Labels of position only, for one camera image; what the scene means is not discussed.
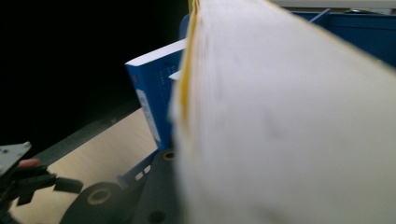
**wooden surface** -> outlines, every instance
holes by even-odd
[[[49,171],[82,181],[83,189],[103,181],[118,183],[118,175],[155,149],[146,118],[139,109],[53,163]],[[38,190],[31,203],[16,207],[14,202],[10,211],[22,224],[56,224],[76,198],[77,194],[46,188]]]

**book cover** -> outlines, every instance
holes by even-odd
[[[171,142],[168,105],[172,80],[169,76],[179,70],[185,45],[185,39],[181,39],[125,64],[159,150],[167,149]]]

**book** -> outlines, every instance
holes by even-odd
[[[262,0],[193,1],[186,46],[186,223],[395,223],[394,67]]]
[[[172,125],[168,116],[172,91],[170,75],[179,69],[186,40],[181,39],[148,52],[125,64],[159,150],[171,144]]]

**white label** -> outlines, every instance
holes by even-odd
[[[160,135],[158,134],[157,126],[154,122],[154,117],[152,117],[151,109],[149,108],[149,102],[146,94],[141,90],[136,90],[137,97],[139,98],[140,105],[145,113],[146,120],[148,121],[148,126],[151,129],[151,134],[154,136],[155,140],[161,142]]]
[[[174,74],[170,75],[169,78],[171,78],[172,80],[179,80],[180,79],[180,71],[175,72]]]

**dark background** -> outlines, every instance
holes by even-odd
[[[0,146],[30,141],[33,157],[134,112],[124,64],[177,41],[188,13],[188,0],[2,1]]]

